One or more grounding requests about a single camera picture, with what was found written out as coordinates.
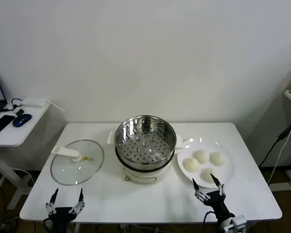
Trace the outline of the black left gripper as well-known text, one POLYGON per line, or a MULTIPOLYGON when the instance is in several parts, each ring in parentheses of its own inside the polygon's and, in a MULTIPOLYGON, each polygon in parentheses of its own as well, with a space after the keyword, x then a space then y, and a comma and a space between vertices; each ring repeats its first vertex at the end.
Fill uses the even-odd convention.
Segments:
POLYGON ((78 215, 85 207, 83 188, 80 191, 78 203, 72 207, 57 207, 55 208, 55 201, 59 189, 57 188, 54 194, 51 196, 50 201, 46 203, 46 209, 50 220, 52 221, 51 233, 66 233, 68 225, 75 219, 75 215, 78 215))

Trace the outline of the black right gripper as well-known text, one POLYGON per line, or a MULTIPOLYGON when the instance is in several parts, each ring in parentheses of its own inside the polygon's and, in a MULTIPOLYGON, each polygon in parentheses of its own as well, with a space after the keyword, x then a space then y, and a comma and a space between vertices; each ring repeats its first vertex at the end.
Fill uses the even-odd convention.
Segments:
POLYGON ((195 182, 194 178, 192 178, 195 196, 201 202, 205 202, 206 206, 209 206, 213 209, 217 220, 226 220, 228 218, 234 217, 234 214, 228 210, 224 203, 226 198, 224 192, 224 184, 221 184, 220 181, 212 173, 210 175, 215 185, 218 187, 218 191, 212 191, 206 194, 205 192, 200 190, 198 184, 195 182))

